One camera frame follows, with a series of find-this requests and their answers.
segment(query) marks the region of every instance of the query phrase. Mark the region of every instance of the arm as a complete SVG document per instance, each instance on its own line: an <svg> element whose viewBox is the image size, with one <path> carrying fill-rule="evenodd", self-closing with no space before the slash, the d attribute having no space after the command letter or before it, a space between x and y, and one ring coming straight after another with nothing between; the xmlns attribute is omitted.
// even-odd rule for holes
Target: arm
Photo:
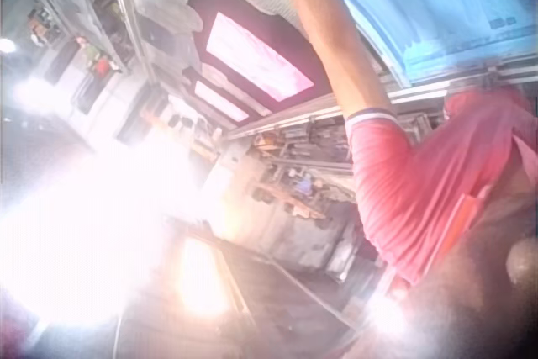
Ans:
<svg viewBox="0 0 538 359"><path fill-rule="evenodd" d="M392 112L343 0L293 0L344 118L366 108Z"/></svg>

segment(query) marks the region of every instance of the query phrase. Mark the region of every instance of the pink t-shirt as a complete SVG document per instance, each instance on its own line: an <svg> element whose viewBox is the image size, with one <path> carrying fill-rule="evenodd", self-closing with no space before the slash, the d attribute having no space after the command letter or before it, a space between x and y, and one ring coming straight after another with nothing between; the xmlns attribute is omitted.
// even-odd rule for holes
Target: pink t-shirt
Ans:
<svg viewBox="0 0 538 359"><path fill-rule="evenodd" d="M411 283L424 276L462 198L494 185L514 147L536 184L538 120L502 94L484 94L417 146L384 110L361 111L346 126L365 235Z"/></svg>

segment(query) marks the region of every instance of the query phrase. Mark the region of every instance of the pink light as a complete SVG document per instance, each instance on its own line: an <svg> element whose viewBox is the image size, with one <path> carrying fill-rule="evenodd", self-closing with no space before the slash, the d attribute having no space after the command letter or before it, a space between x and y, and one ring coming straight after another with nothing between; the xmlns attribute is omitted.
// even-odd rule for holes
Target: pink light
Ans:
<svg viewBox="0 0 538 359"><path fill-rule="evenodd" d="M235 122L241 122L242 120L249 118L249 114L222 97L220 94L211 90L202 82L196 82L194 94L213 105L221 113L228 115Z"/></svg>
<svg viewBox="0 0 538 359"><path fill-rule="evenodd" d="M314 85L273 48L222 13L215 19L207 51L277 101Z"/></svg>

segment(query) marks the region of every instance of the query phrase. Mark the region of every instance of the person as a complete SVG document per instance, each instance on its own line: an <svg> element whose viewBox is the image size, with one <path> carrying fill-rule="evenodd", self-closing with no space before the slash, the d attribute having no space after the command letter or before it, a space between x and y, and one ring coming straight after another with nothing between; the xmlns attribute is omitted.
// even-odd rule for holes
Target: person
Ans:
<svg viewBox="0 0 538 359"><path fill-rule="evenodd" d="M293 4L346 121L365 235L416 284L436 264L447 233L457 229L457 240L489 204L534 192L538 121L514 92L480 92L412 146L344 1Z"/></svg>

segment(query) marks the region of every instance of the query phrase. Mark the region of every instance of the blue panel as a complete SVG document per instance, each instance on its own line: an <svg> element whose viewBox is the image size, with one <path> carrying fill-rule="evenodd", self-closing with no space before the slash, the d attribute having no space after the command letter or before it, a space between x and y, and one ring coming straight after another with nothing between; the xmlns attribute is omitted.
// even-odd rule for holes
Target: blue panel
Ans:
<svg viewBox="0 0 538 359"><path fill-rule="evenodd" d="M536 52L536 0L345 0L402 83Z"/></svg>

